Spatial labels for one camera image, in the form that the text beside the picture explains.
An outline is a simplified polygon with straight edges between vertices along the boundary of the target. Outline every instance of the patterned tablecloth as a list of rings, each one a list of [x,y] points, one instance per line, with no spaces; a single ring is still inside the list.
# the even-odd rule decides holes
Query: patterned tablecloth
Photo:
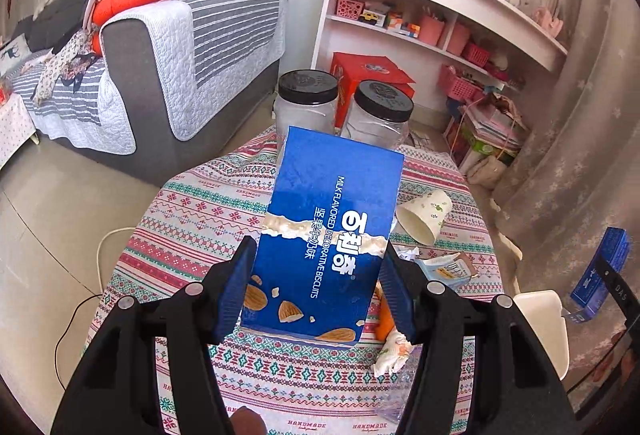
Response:
[[[447,154],[403,146],[398,201],[434,188],[453,201],[433,256],[464,251],[480,276],[461,294],[491,299],[502,284],[492,243],[465,180]],[[119,298],[171,296],[204,277],[210,265],[231,258],[244,235],[258,238],[275,178],[274,129],[233,152],[186,171],[162,187],[122,253],[98,307],[89,339]],[[394,232],[393,243],[415,245]],[[380,303],[374,297],[360,343],[350,350],[319,349],[239,331],[210,348],[229,413],[241,405],[260,413],[270,435],[392,434],[396,425],[376,415],[395,376],[375,379],[370,365],[381,344],[373,335]],[[179,433],[168,375],[166,345],[156,343],[164,428]],[[453,431],[465,430],[473,374],[473,344],[465,342]]]
[[[0,168],[35,132],[27,107],[14,92],[0,107]]]

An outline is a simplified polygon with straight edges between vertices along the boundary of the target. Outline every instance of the pile of papers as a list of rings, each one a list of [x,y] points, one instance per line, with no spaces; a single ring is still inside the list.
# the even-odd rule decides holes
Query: pile of papers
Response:
[[[500,149],[506,144],[505,150],[512,154],[520,151],[528,135],[517,123],[511,128],[489,119],[476,105],[467,107],[465,125],[475,138]]]

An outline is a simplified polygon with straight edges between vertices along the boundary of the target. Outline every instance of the finger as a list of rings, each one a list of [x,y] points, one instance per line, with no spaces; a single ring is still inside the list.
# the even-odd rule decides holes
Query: finger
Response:
[[[600,364],[593,370],[593,375],[591,377],[591,381],[594,383],[599,382],[604,377],[605,372],[613,363],[613,352],[611,352],[605,359],[600,362]]]
[[[245,406],[237,409],[230,420],[236,435],[266,435],[267,433],[267,426],[262,417]]]
[[[616,343],[623,335],[625,335],[626,331],[616,332],[611,336],[611,343]]]
[[[626,351],[625,355],[622,356],[622,360],[620,361],[620,382],[622,384],[628,380],[637,362],[638,358],[631,349]]]

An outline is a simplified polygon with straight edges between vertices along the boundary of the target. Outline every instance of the plastic jar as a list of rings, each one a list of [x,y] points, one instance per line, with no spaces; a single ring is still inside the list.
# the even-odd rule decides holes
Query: plastic jar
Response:
[[[395,150],[409,134],[414,102],[379,81],[360,82],[353,94],[340,137]]]
[[[294,70],[280,76],[273,105],[278,150],[289,134],[289,126],[333,135],[337,98],[338,80],[327,72]]]

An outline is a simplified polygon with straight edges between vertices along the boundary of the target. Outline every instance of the almond illustration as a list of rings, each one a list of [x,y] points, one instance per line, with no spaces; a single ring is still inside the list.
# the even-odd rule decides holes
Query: almond illustration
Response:
[[[302,310],[292,304],[290,301],[283,301],[278,309],[278,318],[280,323],[291,323],[305,317]]]
[[[247,285],[244,293],[244,306],[251,310],[262,310],[267,307],[267,295],[255,285]]]
[[[330,330],[321,336],[316,336],[316,339],[321,341],[355,341],[355,338],[355,331],[347,328]]]

